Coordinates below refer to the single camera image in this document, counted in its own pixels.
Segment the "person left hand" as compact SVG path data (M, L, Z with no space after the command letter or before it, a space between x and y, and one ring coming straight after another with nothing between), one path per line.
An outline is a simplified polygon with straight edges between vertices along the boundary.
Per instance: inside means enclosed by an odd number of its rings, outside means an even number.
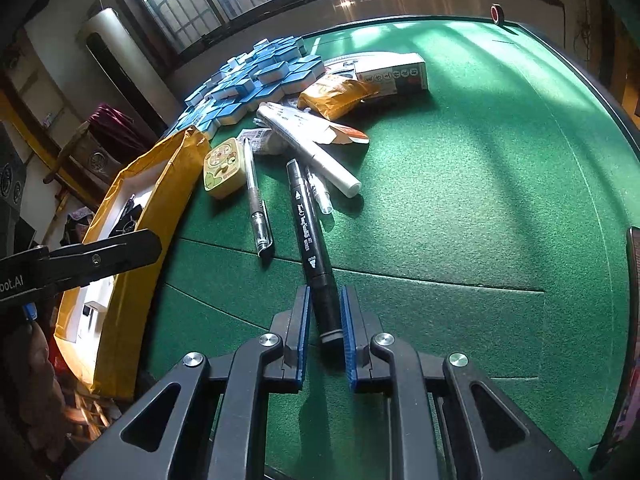
M18 326L6 337L1 363L8 367L4 384L10 405L35 451L56 462L62 455L67 425L64 396L49 361L49 345L35 321Z

